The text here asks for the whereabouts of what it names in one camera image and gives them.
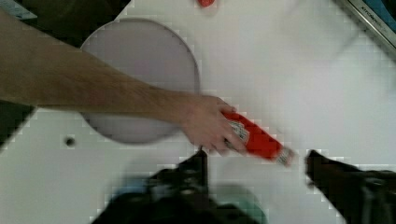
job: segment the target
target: red tube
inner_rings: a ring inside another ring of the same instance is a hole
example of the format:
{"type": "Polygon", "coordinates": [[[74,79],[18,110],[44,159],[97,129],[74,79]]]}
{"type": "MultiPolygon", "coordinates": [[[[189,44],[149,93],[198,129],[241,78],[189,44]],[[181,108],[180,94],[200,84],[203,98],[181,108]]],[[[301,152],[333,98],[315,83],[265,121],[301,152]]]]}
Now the red tube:
{"type": "MultiPolygon", "coordinates": [[[[223,115],[245,143],[249,154],[269,161],[278,161],[285,166],[290,165],[294,157],[291,149],[283,147],[275,138],[242,115],[237,113],[223,113],[223,115]]],[[[226,143],[228,147],[233,148],[229,142],[226,143]]]]}

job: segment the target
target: hand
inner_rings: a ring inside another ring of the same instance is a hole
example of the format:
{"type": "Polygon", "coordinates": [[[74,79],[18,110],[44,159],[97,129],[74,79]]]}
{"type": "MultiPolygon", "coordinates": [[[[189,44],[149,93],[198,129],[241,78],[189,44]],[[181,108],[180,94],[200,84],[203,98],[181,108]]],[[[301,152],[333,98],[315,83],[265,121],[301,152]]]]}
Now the hand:
{"type": "Polygon", "coordinates": [[[203,146],[209,152],[216,150],[219,154],[225,155],[229,150],[224,142],[227,139],[238,152],[244,154],[246,152],[244,143],[221,114],[235,110],[218,97],[192,95],[181,128],[192,144],[203,146]]]}

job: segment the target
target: dark spot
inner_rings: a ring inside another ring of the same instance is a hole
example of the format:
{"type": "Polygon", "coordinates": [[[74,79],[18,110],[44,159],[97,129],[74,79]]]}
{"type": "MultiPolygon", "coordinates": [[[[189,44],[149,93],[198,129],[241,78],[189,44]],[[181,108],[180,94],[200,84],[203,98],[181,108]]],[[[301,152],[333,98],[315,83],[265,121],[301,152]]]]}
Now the dark spot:
{"type": "Polygon", "coordinates": [[[73,147],[76,145],[76,140],[73,137],[66,137],[64,139],[64,143],[68,146],[68,147],[73,147]]]}

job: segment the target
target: round white plate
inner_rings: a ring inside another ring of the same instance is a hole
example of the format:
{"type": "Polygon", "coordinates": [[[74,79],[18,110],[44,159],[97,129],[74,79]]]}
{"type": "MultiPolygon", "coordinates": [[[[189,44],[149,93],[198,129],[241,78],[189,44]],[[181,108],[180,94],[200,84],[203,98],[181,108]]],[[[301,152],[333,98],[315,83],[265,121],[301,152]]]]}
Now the round white plate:
{"type": "MultiPolygon", "coordinates": [[[[169,28],[143,19],[110,22],[84,42],[84,51],[153,86],[198,93],[199,72],[189,47],[169,28]]],[[[174,124],[82,113],[101,135],[121,143],[149,143],[178,130],[174,124]]]]}

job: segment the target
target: red cap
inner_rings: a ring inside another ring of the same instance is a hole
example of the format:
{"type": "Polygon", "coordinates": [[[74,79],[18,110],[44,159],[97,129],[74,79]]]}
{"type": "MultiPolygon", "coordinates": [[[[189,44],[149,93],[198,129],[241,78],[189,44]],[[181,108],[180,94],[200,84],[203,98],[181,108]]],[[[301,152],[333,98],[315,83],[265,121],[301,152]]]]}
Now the red cap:
{"type": "Polygon", "coordinates": [[[209,7],[215,2],[215,0],[198,0],[198,2],[201,5],[201,7],[209,7]]]}

